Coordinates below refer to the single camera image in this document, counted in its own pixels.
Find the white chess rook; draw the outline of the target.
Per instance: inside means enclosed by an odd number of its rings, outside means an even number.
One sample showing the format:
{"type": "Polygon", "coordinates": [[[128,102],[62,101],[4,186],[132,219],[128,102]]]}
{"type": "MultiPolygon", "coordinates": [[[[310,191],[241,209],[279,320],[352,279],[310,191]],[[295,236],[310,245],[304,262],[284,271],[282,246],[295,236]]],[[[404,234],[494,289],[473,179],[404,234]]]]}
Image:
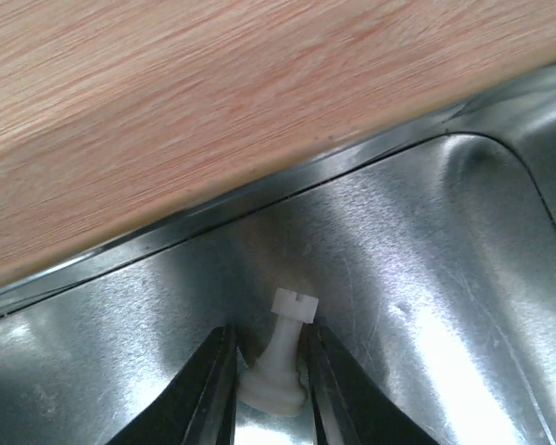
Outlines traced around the white chess rook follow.
{"type": "Polygon", "coordinates": [[[237,398],[263,413],[295,417],[307,400],[297,368],[302,327],[312,324],[319,300],[278,288],[272,302],[276,322],[268,345],[253,366],[241,373],[237,398]]]}

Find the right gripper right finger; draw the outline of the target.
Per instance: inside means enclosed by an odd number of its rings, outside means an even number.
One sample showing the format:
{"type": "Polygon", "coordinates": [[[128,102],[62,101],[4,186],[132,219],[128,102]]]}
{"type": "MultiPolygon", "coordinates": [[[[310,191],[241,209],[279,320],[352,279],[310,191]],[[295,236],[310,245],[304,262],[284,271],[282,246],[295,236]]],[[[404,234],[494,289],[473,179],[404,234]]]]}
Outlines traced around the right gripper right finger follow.
{"type": "Polygon", "coordinates": [[[307,364],[316,444],[434,444],[377,387],[328,327],[307,330],[307,364]]]}

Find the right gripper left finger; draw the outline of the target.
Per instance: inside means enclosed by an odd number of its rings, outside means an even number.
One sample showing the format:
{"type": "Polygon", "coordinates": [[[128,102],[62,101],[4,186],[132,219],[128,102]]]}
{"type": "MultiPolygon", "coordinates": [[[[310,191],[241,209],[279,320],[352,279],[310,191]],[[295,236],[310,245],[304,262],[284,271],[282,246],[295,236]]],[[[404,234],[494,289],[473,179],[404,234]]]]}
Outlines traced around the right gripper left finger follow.
{"type": "Polygon", "coordinates": [[[161,394],[111,444],[233,444],[236,414],[235,328],[219,326],[161,394]]]}

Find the gold square tin tray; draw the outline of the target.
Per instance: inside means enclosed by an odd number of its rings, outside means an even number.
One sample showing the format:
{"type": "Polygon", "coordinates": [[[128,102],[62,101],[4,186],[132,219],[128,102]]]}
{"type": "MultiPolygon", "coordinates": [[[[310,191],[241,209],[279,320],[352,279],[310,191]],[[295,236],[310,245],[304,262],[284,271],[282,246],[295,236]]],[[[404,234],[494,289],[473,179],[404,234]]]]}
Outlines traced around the gold square tin tray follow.
{"type": "Polygon", "coordinates": [[[0,444],[111,444],[210,331],[233,444],[316,444],[237,398],[278,288],[319,300],[434,444],[556,444],[556,62],[0,289],[0,444]]]}

